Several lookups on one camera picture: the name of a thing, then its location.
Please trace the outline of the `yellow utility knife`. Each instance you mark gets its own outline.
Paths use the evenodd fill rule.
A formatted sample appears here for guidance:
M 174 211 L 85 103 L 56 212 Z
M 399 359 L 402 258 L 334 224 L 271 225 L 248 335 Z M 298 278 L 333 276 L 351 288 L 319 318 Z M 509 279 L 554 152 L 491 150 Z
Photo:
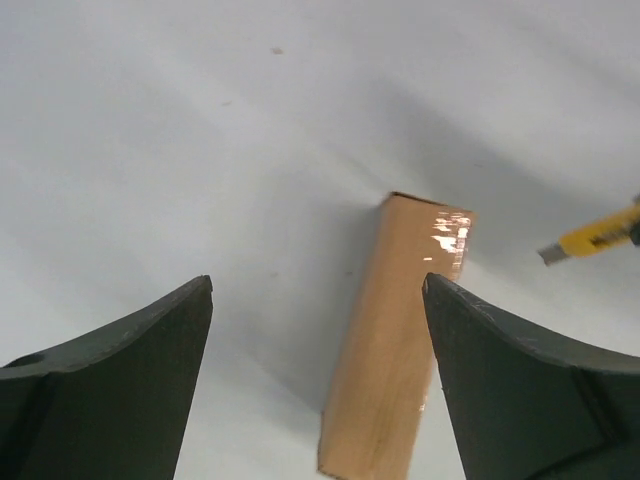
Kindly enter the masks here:
M 562 235 L 537 253 L 550 266 L 566 259 L 600 254 L 626 243 L 639 246 L 639 195 L 630 206 Z

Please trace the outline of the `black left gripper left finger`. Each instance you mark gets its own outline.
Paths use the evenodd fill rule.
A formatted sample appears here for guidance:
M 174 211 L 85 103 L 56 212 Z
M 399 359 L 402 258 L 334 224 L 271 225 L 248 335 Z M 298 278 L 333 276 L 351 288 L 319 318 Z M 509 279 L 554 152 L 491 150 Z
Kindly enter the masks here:
M 171 479 L 212 318 L 198 276 L 1 368 L 4 479 Z

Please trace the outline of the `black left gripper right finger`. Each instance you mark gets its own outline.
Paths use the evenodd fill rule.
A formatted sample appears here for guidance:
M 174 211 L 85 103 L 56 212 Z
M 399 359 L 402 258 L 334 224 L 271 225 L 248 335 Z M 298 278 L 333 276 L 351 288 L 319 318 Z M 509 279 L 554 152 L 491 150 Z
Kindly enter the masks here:
M 635 479 L 639 361 L 541 327 L 438 274 L 427 324 L 469 479 Z

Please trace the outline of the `brown cardboard express box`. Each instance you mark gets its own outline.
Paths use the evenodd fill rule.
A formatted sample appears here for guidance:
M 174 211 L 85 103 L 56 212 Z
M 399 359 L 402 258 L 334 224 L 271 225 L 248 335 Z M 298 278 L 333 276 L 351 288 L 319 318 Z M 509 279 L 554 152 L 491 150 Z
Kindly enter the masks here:
M 317 467 L 334 479 L 405 479 L 434 368 L 422 288 L 458 279 L 474 214 L 400 192 L 376 242 L 322 412 Z

